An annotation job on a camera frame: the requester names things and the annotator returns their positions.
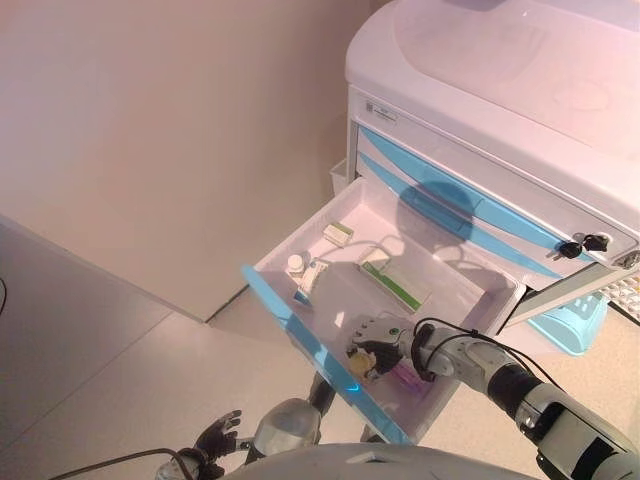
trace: robotic arm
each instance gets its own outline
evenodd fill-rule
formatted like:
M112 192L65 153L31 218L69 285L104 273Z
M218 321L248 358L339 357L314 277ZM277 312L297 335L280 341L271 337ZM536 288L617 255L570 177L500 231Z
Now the robotic arm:
M640 459L630 440L559 387L542 382L515 354L438 319L417 327L412 332L376 319L355 332L347 354L375 357L364 373L371 380L407 357L423 380L452 377L487 395L536 445L538 465L551 480L638 479Z

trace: small bottle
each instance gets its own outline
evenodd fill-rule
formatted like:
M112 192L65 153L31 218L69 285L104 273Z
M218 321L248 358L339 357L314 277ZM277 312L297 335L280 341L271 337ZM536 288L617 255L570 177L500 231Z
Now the small bottle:
M287 273L293 278L302 278L306 265L302 255L290 255L287 259Z

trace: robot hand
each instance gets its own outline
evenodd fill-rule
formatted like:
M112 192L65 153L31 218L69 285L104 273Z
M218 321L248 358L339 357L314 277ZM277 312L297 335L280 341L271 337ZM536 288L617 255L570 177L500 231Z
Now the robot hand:
M374 381L410 358L425 381L447 376L487 395L537 446L536 460L549 478L640 478L638 452L629 439L557 385L538 379L509 347L435 318L413 330L393 322L367 319L351 337L347 355L352 364L354 357L366 356L368 363L358 362L365 379Z
M183 448L178 452L194 479L213 480L222 477L224 469L216 465L216 460L249 448L250 440L238 440L238 432L230 431L240 424L241 414L240 410L234 410L220 417L200 434L193 448ZM183 480L184 475L173 460L162 465L156 473L156 480L178 479Z

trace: blue drawer trim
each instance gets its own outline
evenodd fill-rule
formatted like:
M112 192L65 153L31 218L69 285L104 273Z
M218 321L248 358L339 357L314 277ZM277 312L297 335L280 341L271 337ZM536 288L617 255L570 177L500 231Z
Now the blue drawer trim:
M386 183L407 205L416 210L424 217L434 221L446 231L454 235L469 240L496 255L552 278L561 278L557 273L549 270L544 265L523 255L515 248L494 237L477 225L459 217L455 213L447 210L442 205L430 199L420 191L400 180L385 168L378 165L365 154L360 153L360 157L384 183Z
M280 327L293 337L313 359L315 369L347 403L356 406L391 443L412 445L407 434L373 401L353 376L331 355L329 350L305 327L284 300L252 267L242 267L242 274L262 303L278 320Z
M377 133L364 127L360 128L380 153L429 193L451 203L469 215L540 247L556 251L562 243L562 239L556 235L470 185L407 152ZM592 261L584 253L579 258L587 262Z

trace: blue basket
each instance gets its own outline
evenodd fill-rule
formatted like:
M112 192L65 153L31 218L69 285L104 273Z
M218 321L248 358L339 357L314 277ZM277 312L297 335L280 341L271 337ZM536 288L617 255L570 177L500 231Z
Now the blue basket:
M594 293L529 319L529 324L569 355L582 355L607 315L608 299Z

